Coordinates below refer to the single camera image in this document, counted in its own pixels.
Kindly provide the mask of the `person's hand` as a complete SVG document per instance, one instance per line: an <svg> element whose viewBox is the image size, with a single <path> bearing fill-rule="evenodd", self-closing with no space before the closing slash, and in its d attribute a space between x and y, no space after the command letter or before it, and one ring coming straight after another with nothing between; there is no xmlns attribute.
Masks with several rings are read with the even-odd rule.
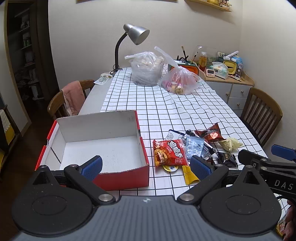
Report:
<svg viewBox="0 0 296 241"><path fill-rule="evenodd" d="M295 240L295 205L290 200L287 203L290 207L285 216L286 226L283 240Z"/></svg>

